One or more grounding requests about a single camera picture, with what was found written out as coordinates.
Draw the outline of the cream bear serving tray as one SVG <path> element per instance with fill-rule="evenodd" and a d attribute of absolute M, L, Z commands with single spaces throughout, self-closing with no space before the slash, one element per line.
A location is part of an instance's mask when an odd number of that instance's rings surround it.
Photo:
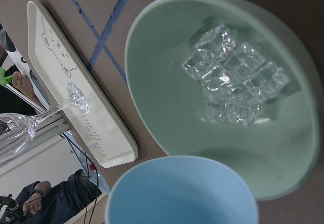
<path fill-rule="evenodd" d="M 90 112 L 67 108 L 64 113 L 96 161 L 104 168 L 135 161 L 133 136 L 40 2 L 27 3 L 27 23 L 29 59 L 54 99 L 59 104 L 67 99 L 69 83 L 83 92 Z"/>

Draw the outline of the green bowl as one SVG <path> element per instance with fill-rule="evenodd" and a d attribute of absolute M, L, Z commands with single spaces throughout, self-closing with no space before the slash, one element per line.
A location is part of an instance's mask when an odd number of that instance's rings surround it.
<path fill-rule="evenodd" d="M 258 200 L 299 188 L 320 148 L 323 90 L 298 37 L 245 0 L 156 0 L 125 48 L 129 91 L 158 145 L 236 171 Z"/>

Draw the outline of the seated person in black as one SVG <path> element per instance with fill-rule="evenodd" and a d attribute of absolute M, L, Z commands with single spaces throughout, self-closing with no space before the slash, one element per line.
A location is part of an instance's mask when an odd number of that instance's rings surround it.
<path fill-rule="evenodd" d="M 45 111 L 48 103 L 41 87 L 31 80 L 31 69 L 1 26 L 1 65 L 7 58 L 13 64 L 5 70 L 5 76 L 12 77 L 9 84 L 19 94 L 1 86 L 1 113 L 37 115 Z"/>

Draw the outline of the clear wine glass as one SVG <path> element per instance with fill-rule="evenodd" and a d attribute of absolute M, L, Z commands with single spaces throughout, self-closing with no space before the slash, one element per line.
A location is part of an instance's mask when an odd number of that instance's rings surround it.
<path fill-rule="evenodd" d="M 75 107 L 85 115 L 90 112 L 86 97 L 76 84 L 68 83 L 67 91 L 69 96 L 61 105 L 39 115 L 1 114 L 1 163 L 20 155 L 33 141 L 36 127 L 53 114 L 68 107 Z"/>

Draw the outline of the standing person dark shirt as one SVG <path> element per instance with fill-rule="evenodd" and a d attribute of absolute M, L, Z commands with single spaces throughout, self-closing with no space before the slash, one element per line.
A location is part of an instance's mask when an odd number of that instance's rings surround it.
<path fill-rule="evenodd" d="M 25 186 L 15 198 L 22 205 L 23 215 L 29 217 L 24 221 L 15 218 L 10 223 L 65 223 L 101 194 L 82 169 L 55 186 L 48 181 L 36 181 Z"/>

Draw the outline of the ice cubes in green bowl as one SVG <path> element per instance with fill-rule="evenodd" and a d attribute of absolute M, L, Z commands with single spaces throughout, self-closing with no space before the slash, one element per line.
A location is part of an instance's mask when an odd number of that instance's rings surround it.
<path fill-rule="evenodd" d="M 200 83 L 208 119 L 244 126 L 255 123 L 261 105 L 277 98 L 290 81 L 284 69 L 267 61 L 255 46 L 238 44 L 224 24 L 199 38 L 182 68 Z"/>

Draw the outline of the light blue plastic cup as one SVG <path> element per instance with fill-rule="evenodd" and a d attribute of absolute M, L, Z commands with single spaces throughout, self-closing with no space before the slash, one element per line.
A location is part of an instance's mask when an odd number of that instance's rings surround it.
<path fill-rule="evenodd" d="M 228 166 L 202 157 L 143 162 L 112 188 L 106 223 L 258 223 L 256 200 Z"/>

